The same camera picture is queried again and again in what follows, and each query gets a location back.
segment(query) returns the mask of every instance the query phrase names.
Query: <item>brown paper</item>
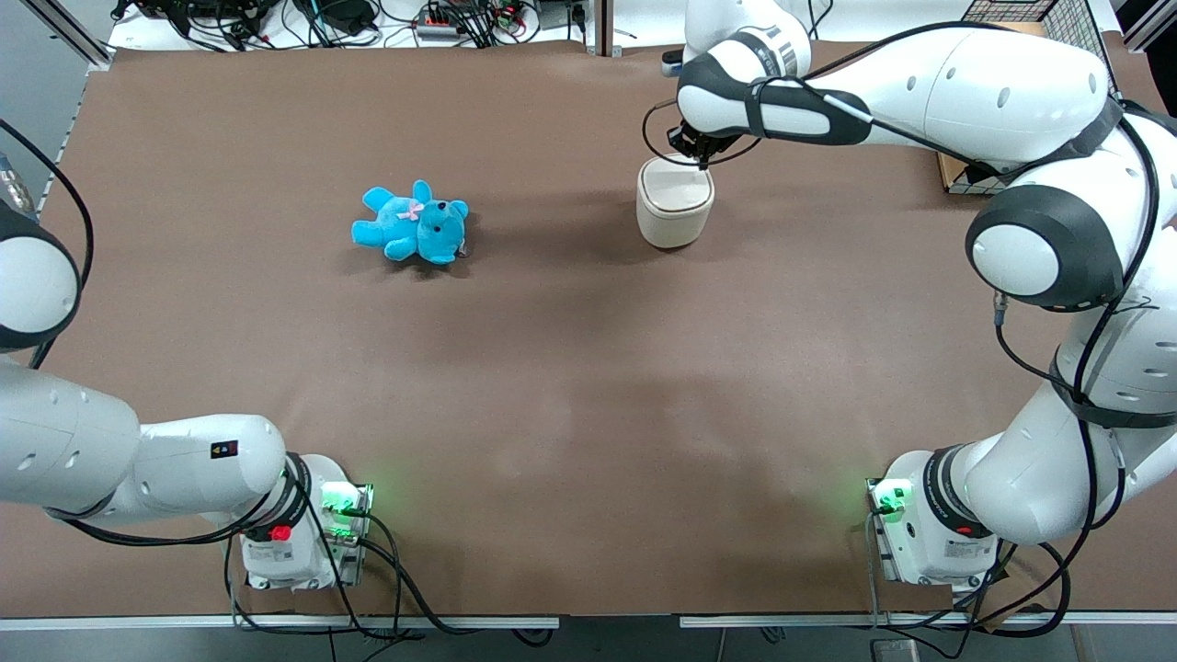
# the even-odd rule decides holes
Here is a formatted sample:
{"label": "brown paper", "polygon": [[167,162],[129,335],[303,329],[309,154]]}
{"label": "brown paper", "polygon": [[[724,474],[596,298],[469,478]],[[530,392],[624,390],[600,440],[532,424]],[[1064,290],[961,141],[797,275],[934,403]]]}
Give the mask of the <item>brown paper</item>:
{"label": "brown paper", "polygon": [[[441,614],[866,610],[864,481],[1002,430],[1036,388],[964,256],[982,201],[944,193],[926,152],[766,143],[714,168],[694,245],[652,249],[634,181],[641,115],[674,91],[658,55],[121,52],[62,163],[95,265],[46,370],[144,422],[267,416],[377,485]],[[1119,58],[1143,88],[1143,60]],[[677,121],[654,115],[652,140]],[[447,270],[351,244],[364,191],[417,178],[472,210],[472,254]],[[80,250],[60,187],[45,225]],[[1045,363],[1065,324],[1018,307],[1009,335]],[[1092,538],[1076,607],[1177,608],[1175,496]],[[215,547],[113,548],[20,505],[0,528],[6,617],[227,611]],[[368,568],[357,608],[388,613]]]}

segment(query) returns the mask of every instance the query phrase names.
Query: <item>black cable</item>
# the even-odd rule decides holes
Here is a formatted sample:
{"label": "black cable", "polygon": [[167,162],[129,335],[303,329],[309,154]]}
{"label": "black cable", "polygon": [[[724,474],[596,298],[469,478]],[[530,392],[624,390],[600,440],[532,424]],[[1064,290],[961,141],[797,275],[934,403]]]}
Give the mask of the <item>black cable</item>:
{"label": "black cable", "polygon": [[[1002,541],[998,541],[998,548],[1000,548],[1000,544]],[[996,555],[992,569],[985,575],[985,578],[988,578],[989,583],[986,584],[982,582],[982,584],[978,585],[972,593],[970,593],[969,595],[962,597],[959,601],[953,603],[950,609],[942,609],[936,614],[932,614],[927,618],[924,618],[923,621],[917,621],[915,623],[907,623],[904,625],[891,625],[891,627],[897,630],[913,630],[917,628],[927,628],[931,627],[932,623],[939,621],[940,618],[947,616],[949,614],[967,607],[969,604],[972,603],[972,601],[979,598],[983,595],[980,593],[982,589],[988,590],[989,587],[991,587],[995,582],[1002,578],[1002,572],[1005,570],[1005,567],[1009,565],[1010,561],[1013,558],[1013,554],[1017,550],[1018,550],[1017,543],[1010,543],[1009,548],[1005,550],[1004,558],[1000,556],[1000,554]]]}
{"label": "black cable", "polygon": [[299,42],[302,44],[302,46],[306,46],[307,48],[312,48],[313,46],[307,40],[302,39],[302,37],[299,35],[299,33],[297,33],[293,29],[291,29],[290,24],[286,22],[286,8],[290,7],[293,4],[294,4],[293,0],[287,0],[282,5],[281,11],[278,12],[278,18],[279,18],[279,20],[281,20],[282,27],[286,29],[286,32],[293,34],[294,39],[298,39]]}
{"label": "black cable", "polygon": [[[372,638],[384,640],[384,641],[399,640],[400,637],[398,637],[395,633],[393,634],[393,636],[388,637],[379,633],[374,633],[360,624],[359,616],[355,615],[355,609],[352,607],[352,601],[351,598],[347,597],[347,589],[344,588],[344,576],[339,572],[339,564],[335,563],[335,555],[331,552],[331,542],[327,539],[327,532],[326,530],[324,530],[322,522],[319,519],[319,514],[318,514],[319,509],[313,503],[311,503],[311,495],[310,492],[307,492],[306,488],[302,486],[301,482],[295,481],[294,489],[297,489],[299,495],[302,496],[302,501],[307,504],[306,512],[311,514],[311,522],[314,523],[314,528],[319,531],[319,542],[322,543],[322,550],[326,552],[327,561],[331,564],[331,574],[335,580],[335,588],[339,589],[339,600],[344,603],[344,608],[347,610],[347,617],[351,620],[352,625],[360,633],[364,633],[365,636]],[[366,541],[360,539],[359,542],[360,544],[364,544]]]}
{"label": "black cable", "polygon": [[820,39],[817,35],[817,26],[822,25],[822,21],[825,20],[825,16],[827,16],[830,14],[830,9],[833,9],[833,0],[830,0],[830,4],[825,7],[825,11],[822,12],[822,14],[814,20],[813,19],[813,0],[809,0],[810,28],[809,28],[807,33],[809,33],[809,38],[810,39]]}
{"label": "black cable", "polygon": [[384,14],[385,16],[388,16],[388,19],[391,19],[391,20],[394,20],[394,21],[401,22],[401,24],[408,24],[408,25],[414,25],[417,22],[417,16],[413,16],[412,19],[403,19],[400,16],[392,15],[392,12],[388,12],[387,9],[384,8],[384,0],[375,0],[375,6],[377,6],[377,9],[381,14]]}
{"label": "black cable", "polygon": [[[1063,556],[1058,554],[1058,550],[1051,547],[1050,543],[1038,543],[1038,547],[1045,549],[1046,552],[1050,554],[1050,557],[1055,560],[1055,563],[1057,563],[1059,567],[1063,565]],[[1066,616],[1066,610],[1070,609],[1071,607],[1071,572],[1069,570],[1066,569],[1063,570],[1062,581],[1063,581],[1063,587],[1062,587],[1062,593],[1058,597],[1058,609],[1055,609],[1055,613],[1051,614],[1050,621],[1046,621],[1042,625],[1038,625],[1036,628],[1030,628],[1028,630],[992,630],[986,633],[983,629],[978,629],[978,631],[1006,638],[1039,637],[1055,631],[1058,628],[1058,625],[1063,622],[1063,617]]]}
{"label": "black cable", "polygon": [[172,26],[172,31],[175,32],[177,34],[179,34],[180,39],[182,39],[185,41],[189,41],[192,44],[195,44],[197,46],[200,46],[201,48],[204,48],[206,51],[212,51],[213,53],[225,53],[226,52],[220,46],[213,46],[212,44],[208,44],[206,41],[200,41],[199,39],[193,39],[188,34],[184,34],[182,32],[180,32],[180,28],[174,22],[172,22],[171,19],[168,19],[167,25]]}
{"label": "black cable", "polygon": [[885,629],[887,631],[891,631],[891,633],[895,633],[897,635],[905,636],[905,637],[907,637],[907,638],[910,638],[910,640],[912,640],[912,641],[915,641],[917,643],[922,643],[922,644],[926,646],[927,648],[931,648],[936,653],[940,654],[942,657],[945,657],[947,660],[959,660],[960,655],[964,654],[964,647],[969,643],[969,635],[972,634],[973,624],[977,623],[977,616],[980,614],[980,604],[985,601],[985,594],[989,591],[989,587],[990,587],[991,581],[992,581],[992,572],[993,572],[993,569],[990,568],[989,571],[985,572],[985,578],[980,582],[980,585],[977,587],[977,591],[976,593],[978,595],[977,595],[977,600],[975,600],[973,603],[972,603],[972,611],[969,615],[969,629],[966,629],[964,631],[964,635],[960,636],[960,641],[957,642],[957,649],[956,649],[955,653],[947,653],[943,648],[936,646],[935,643],[932,643],[932,642],[930,642],[927,640],[920,638],[920,637],[918,637],[918,636],[916,636],[916,635],[913,635],[913,634],[911,634],[911,633],[909,633],[906,630],[902,630],[902,629],[895,628],[892,625],[883,625],[883,629]]}
{"label": "black cable", "polygon": [[230,598],[230,602],[233,607],[233,611],[235,613],[235,615],[240,616],[241,620],[250,625],[250,628],[258,630],[259,633],[267,633],[272,635],[290,635],[290,636],[333,636],[333,635],[343,635],[343,634],[351,634],[359,631],[355,628],[346,628],[341,630],[335,628],[327,628],[326,630],[292,630],[286,628],[271,628],[267,625],[259,624],[257,621],[253,620],[252,616],[250,616],[250,614],[241,607],[241,603],[239,603],[237,601],[237,597],[233,595],[233,582],[228,567],[228,561],[232,556],[232,551],[233,551],[233,538],[230,537],[225,541],[225,560],[222,565],[222,572],[225,580],[225,595]]}
{"label": "black cable", "polygon": [[520,2],[520,4],[524,7],[531,7],[532,11],[536,12],[536,32],[531,33],[531,37],[528,37],[527,39],[524,39],[523,41],[519,42],[519,44],[526,44],[526,42],[531,41],[532,39],[536,39],[536,35],[539,34],[540,32],[543,32],[544,28],[543,28],[541,25],[539,25],[539,6],[537,6],[537,5],[532,4],[532,2],[528,2],[527,0],[523,0],[523,2]]}
{"label": "black cable", "polygon": [[1116,496],[1111,499],[1111,507],[1098,522],[1091,525],[1092,529],[1100,529],[1119,512],[1119,507],[1124,504],[1124,490],[1128,488],[1128,470],[1124,466],[1116,468]]}
{"label": "black cable", "polygon": [[421,590],[417,587],[417,582],[413,577],[405,570],[405,567],[400,564],[398,558],[393,558],[383,547],[373,543],[372,541],[360,538],[360,547],[366,548],[368,551],[379,556],[385,563],[392,567],[398,576],[405,580],[405,588],[408,589],[410,595],[413,596],[413,601],[417,602],[418,609],[420,609],[421,615],[438,630],[447,635],[472,635],[474,633],[480,633],[480,629],[467,629],[467,628],[454,628],[453,625],[447,625],[437,614],[430,608],[428,603],[425,602],[425,596],[421,595]]}
{"label": "black cable", "polygon": [[785,641],[785,629],[782,627],[760,628],[760,636],[772,646]]}
{"label": "black cable", "polygon": [[371,655],[368,655],[367,657],[365,657],[360,662],[372,662],[372,660],[375,660],[377,655],[380,655],[385,650],[388,650],[390,648],[397,646],[398,643],[400,643],[403,641],[407,641],[407,640],[390,641],[388,643],[386,643],[386,644],[381,646],[379,649],[377,649],[375,653],[372,653]]}
{"label": "black cable", "polygon": [[[320,5],[318,12],[314,12],[313,14],[307,14],[308,15],[307,20],[311,22],[312,26],[315,26],[315,25],[318,25],[319,19],[324,18],[324,12],[326,12],[327,9],[330,9],[332,7],[338,7],[339,5],[343,5],[345,2],[351,2],[351,1],[352,0],[332,0],[331,2],[327,2],[325,5]],[[374,25],[366,25],[363,28],[360,28],[360,32],[363,32],[365,29],[377,29],[377,28],[375,28]],[[372,44],[375,44],[374,40],[366,41],[366,42],[363,42],[363,44],[354,44],[354,42],[348,44],[348,42],[344,42],[341,39],[328,39],[328,42],[331,42],[334,46],[338,46],[340,48],[343,48],[345,46],[371,46]]]}
{"label": "black cable", "polygon": [[[1148,145],[1144,144],[1144,140],[1141,138],[1139,133],[1137,133],[1136,128],[1132,127],[1132,125],[1128,121],[1128,118],[1121,119],[1119,127],[1128,135],[1129,141],[1132,143],[1132,147],[1136,150],[1137,154],[1139,155],[1141,163],[1144,165],[1145,174],[1148,176],[1145,181],[1146,181],[1149,198],[1148,198],[1148,204],[1145,206],[1144,227],[1141,232],[1141,241],[1137,245],[1132,259],[1129,262],[1128,269],[1125,269],[1124,271],[1123,290],[1119,292],[1119,294],[1113,297],[1112,300],[1110,300],[1104,306],[1103,313],[1100,313],[1099,320],[1096,323],[1095,327],[1091,331],[1091,335],[1088,337],[1086,345],[1084,345],[1083,353],[1080,355],[1079,362],[1076,365],[1075,379],[1073,379],[1075,388],[1072,392],[1076,399],[1084,402],[1088,399],[1086,393],[1084,393],[1082,390],[1083,377],[1084,373],[1086,372],[1086,365],[1091,360],[1091,356],[1095,353],[1095,345],[1099,340],[1099,336],[1106,327],[1108,320],[1111,319],[1111,316],[1115,313],[1116,306],[1121,303],[1124,294],[1128,292],[1128,289],[1131,285],[1132,279],[1136,277],[1136,272],[1139,270],[1141,264],[1144,262],[1144,254],[1148,252],[1149,245],[1151,244],[1152,236],[1156,230],[1157,213],[1161,206],[1161,192],[1159,192],[1159,181],[1157,178],[1156,163],[1152,160],[1152,155],[1149,152]],[[984,620],[982,620],[982,623],[992,621],[993,618],[997,618],[1004,614],[1008,614],[1009,611],[1012,611],[1013,609],[1022,607],[1023,604],[1033,600],[1036,596],[1046,590],[1046,588],[1049,588],[1056,581],[1058,581],[1059,577],[1062,577],[1064,574],[1068,572],[1071,562],[1075,561],[1076,556],[1078,556],[1079,550],[1083,549],[1084,543],[1086,543],[1088,536],[1090,536],[1091,531],[1095,529],[1096,509],[1099,507],[1098,474],[1096,471],[1095,443],[1091,438],[1091,429],[1088,422],[1080,419],[1078,422],[1078,425],[1079,425],[1079,436],[1083,439],[1083,452],[1085,455],[1086,468],[1088,468],[1088,508],[1086,508],[1086,514],[1084,515],[1083,518],[1083,528],[1079,529],[1078,537],[1076,537],[1075,543],[1071,545],[1071,550],[1066,554],[1066,557],[1063,558],[1062,563],[1059,563],[1059,568],[1055,572],[1052,572],[1051,576],[1045,582],[1039,584],[1038,588],[1030,591],[1022,598],[1011,602],[1010,604],[1003,607],[1002,609],[990,614]],[[1117,494],[1112,502],[1116,510],[1119,509],[1119,504],[1123,502],[1123,491],[1124,490],[1121,486],[1117,476]],[[1099,525],[1102,527],[1103,524],[1106,524],[1108,521],[1110,519],[1109,515],[1113,514],[1115,512],[1109,510],[1109,512],[1105,514],[1104,517],[1099,519]]]}
{"label": "black cable", "polygon": [[834,61],[832,61],[832,62],[830,62],[827,65],[824,65],[822,67],[818,67],[818,68],[811,71],[810,73],[805,74],[804,78],[806,80],[809,80],[811,78],[819,77],[819,75],[822,75],[824,73],[829,73],[829,72],[831,72],[831,71],[833,71],[833,69],[836,69],[836,68],[838,68],[838,67],[840,67],[840,66],[843,66],[843,65],[845,65],[847,62],[852,62],[852,61],[862,58],[863,55],[866,55],[869,53],[873,53],[875,51],[878,51],[879,48],[882,48],[884,46],[887,46],[890,44],[895,44],[896,41],[899,41],[902,39],[907,39],[909,37],[915,37],[917,34],[923,34],[925,32],[932,32],[932,31],[937,31],[937,29],[947,29],[947,28],[953,28],[953,27],[976,27],[976,28],[980,28],[980,29],[1004,29],[1006,32],[1012,32],[1008,27],[1002,27],[999,25],[993,25],[993,24],[983,24],[983,22],[977,22],[977,21],[944,21],[944,22],[938,22],[938,24],[923,25],[923,26],[919,26],[919,27],[913,27],[911,29],[905,29],[903,32],[898,32],[896,34],[892,34],[891,37],[887,37],[887,38],[880,39],[878,41],[875,41],[873,44],[867,44],[866,46],[863,46],[862,48],[859,48],[858,51],[855,51],[853,53],[850,53],[849,55],[844,55],[842,58],[838,58],[837,60],[834,60]]}
{"label": "black cable", "polygon": [[539,638],[533,640],[527,638],[527,635],[525,635],[521,630],[511,630],[511,634],[527,648],[544,648],[545,646],[552,643],[552,633],[554,633],[554,630],[539,630]]}
{"label": "black cable", "polygon": [[261,509],[268,498],[267,496],[258,498],[258,503],[253,504],[245,515],[234,521],[233,523],[218,529],[208,534],[200,534],[199,536],[189,536],[186,538],[158,538],[147,536],[132,536],[128,534],[121,534],[119,531],[109,531],[107,529],[100,529],[92,524],[87,524],[79,519],[62,519],[66,524],[78,529],[79,531],[86,534],[87,536],[108,544],[115,544],[121,547],[172,547],[172,545],[189,545],[189,544],[210,544],[217,543],[233,537],[237,534],[250,528],[253,516]]}
{"label": "black cable", "polygon": [[[692,164],[692,163],[687,163],[687,161],[677,161],[674,159],[671,159],[671,158],[666,157],[665,154],[663,154],[661,152],[659,152],[658,150],[656,150],[654,146],[653,146],[653,144],[650,143],[650,135],[649,135],[650,115],[654,114],[654,112],[660,111],[660,110],[663,110],[663,108],[665,108],[667,106],[677,106],[677,105],[678,105],[677,100],[674,100],[674,99],[667,99],[666,101],[660,101],[658,104],[654,104],[653,107],[651,107],[649,111],[646,111],[646,115],[644,118],[641,118],[641,140],[643,140],[643,143],[646,144],[646,148],[650,150],[650,153],[652,153],[653,155],[658,157],[659,159],[661,159],[661,160],[664,160],[666,163],[672,163],[674,165],[680,165],[680,166],[685,166],[685,167],[699,167],[699,164],[697,164],[697,163]],[[751,145],[749,145],[747,147],[744,147],[739,152],[736,152],[734,154],[731,154],[730,157],[724,157],[722,159],[716,159],[713,161],[707,161],[707,166],[710,167],[710,166],[713,166],[713,165],[725,164],[725,163],[727,163],[727,161],[730,161],[732,159],[738,159],[739,157],[743,157],[744,154],[751,152],[752,148],[756,147],[759,144],[760,144],[760,139],[757,138],[756,140],[752,141]]]}
{"label": "black cable", "polygon": [[393,37],[397,37],[401,32],[405,32],[406,29],[415,29],[415,26],[406,25],[405,27],[398,27],[395,31],[392,32],[392,34],[390,34],[388,37],[384,38],[384,44],[381,44],[381,46],[385,47],[385,48],[387,48],[388,47],[388,40],[392,39]]}
{"label": "black cable", "polygon": [[997,333],[997,344],[1002,346],[1002,351],[1005,352],[1005,356],[1010,357],[1010,359],[1012,359],[1013,363],[1018,364],[1018,368],[1020,368],[1022,370],[1025,370],[1026,372],[1030,372],[1030,373],[1032,373],[1032,375],[1035,375],[1037,377],[1040,377],[1042,379],[1045,379],[1045,380],[1050,382],[1051,384],[1055,384],[1057,386],[1062,386],[1066,391],[1071,390],[1071,385],[1068,384],[1064,379],[1062,379],[1059,377],[1055,377],[1053,375],[1051,375],[1051,373],[1049,373],[1049,372],[1046,372],[1044,370],[1039,370],[1039,369],[1030,365],[1029,363],[1026,363],[1022,357],[1019,357],[1010,347],[1009,343],[1005,342],[1005,332],[1002,330],[1003,327],[1004,327],[1003,324],[995,324],[993,325],[993,331]]}
{"label": "black cable", "polygon": [[[58,167],[58,164],[53,163],[53,159],[45,155],[45,152],[40,150],[32,140],[25,137],[24,133],[16,131],[16,127],[8,124],[7,120],[0,118],[0,128],[5,131],[13,140],[20,143],[22,147],[28,150],[36,160],[41,161],[41,165],[47,167],[53,177],[61,181],[61,185],[66,187],[66,192],[69,193],[69,199],[73,200],[74,206],[78,207],[78,213],[81,216],[82,230],[86,234],[86,249],[82,256],[81,270],[78,272],[78,298],[81,298],[82,290],[86,289],[86,283],[89,282],[89,269],[94,264],[94,220],[89,216],[89,207],[81,199],[81,193],[78,192],[78,187],[73,185],[73,181],[66,177],[66,173]],[[45,363],[45,357],[49,356],[49,350],[53,349],[54,340],[42,343],[33,351],[32,358],[28,360],[28,366],[33,370],[41,368]]]}

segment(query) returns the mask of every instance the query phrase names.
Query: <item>green light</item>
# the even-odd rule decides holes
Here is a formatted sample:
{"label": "green light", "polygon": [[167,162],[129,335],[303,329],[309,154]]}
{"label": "green light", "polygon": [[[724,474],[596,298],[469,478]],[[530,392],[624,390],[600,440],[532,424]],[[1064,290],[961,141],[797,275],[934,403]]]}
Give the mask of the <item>green light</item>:
{"label": "green light", "polygon": [[351,483],[334,481],[322,484],[322,507],[330,510],[345,510],[355,505],[359,490]]}

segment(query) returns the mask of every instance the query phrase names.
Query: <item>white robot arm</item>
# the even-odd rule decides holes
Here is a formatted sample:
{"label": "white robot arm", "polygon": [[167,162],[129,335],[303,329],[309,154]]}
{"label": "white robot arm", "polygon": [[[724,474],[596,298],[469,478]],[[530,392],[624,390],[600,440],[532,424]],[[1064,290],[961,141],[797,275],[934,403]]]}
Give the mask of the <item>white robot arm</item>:
{"label": "white robot arm", "polygon": [[[80,290],[61,243],[0,205],[0,350],[52,342],[73,319]],[[40,507],[106,542],[144,542],[106,527],[201,514],[241,535],[255,588],[331,587],[335,569],[354,583],[367,519],[328,504],[365,512],[371,490],[346,481],[326,457],[287,452],[260,416],[140,425],[122,400],[0,355],[0,501]]]}
{"label": "white robot arm", "polygon": [[1124,114],[1085,51],[983,26],[910,31],[817,75],[805,29],[772,0],[689,0],[686,39],[684,121],[667,135],[699,167],[742,135],[950,153],[1009,181],[965,238],[998,293],[998,330],[1008,297],[1073,315],[1052,375],[1005,432],[906,454],[873,482],[892,578],[969,591],[997,537],[1089,525],[1091,472],[1099,518],[1177,468],[1170,118]]}

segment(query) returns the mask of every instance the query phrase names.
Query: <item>floor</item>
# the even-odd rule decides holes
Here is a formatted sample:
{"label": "floor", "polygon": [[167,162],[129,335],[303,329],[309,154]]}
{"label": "floor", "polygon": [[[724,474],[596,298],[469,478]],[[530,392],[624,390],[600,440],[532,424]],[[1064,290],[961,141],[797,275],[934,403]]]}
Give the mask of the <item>floor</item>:
{"label": "floor", "polygon": [[[1130,653],[1099,661],[1146,662],[1170,661],[1177,643],[1177,629],[1157,630],[1151,636],[1153,648],[1139,647],[1139,633],[1125,631],[1119,638],[1108,637],[1113,648]],[[870,642],[893,635],[838,628],[797,628],[786,630],[786,638],[767,643],[759,630],[727,630],[723,660],[759,662],[796,660],[806,662],[869,662]],[[955,646],[956,635],[935,640]],[[671,617],[565,618],[550,646],[532,650],[517,642],[510,633],[487,631],[465,637],[431,635],[421,642],[406,642],[377,657],[377,662],[458,662],[458,661],[653,661],[711,662],[719,653],[719,630],[683,630]],[[359,635],[335,637],[337,660],[360,662],[375,653],[375,642]],[[97,630],[65,633],[2,633],[0,658],[6,662],[204,662],[248,660],[250,662],[327,662],[331,648],[326,637],[293,637],[224,629],[201,630]],[[931,651],[924,660],[938,660]],[[1029,641],[1008,641],[975,636],[965,649],[964,661],[1003,662],[1093,662],[1079,661],[1071,633],[1060,628],[1049,636]]]}

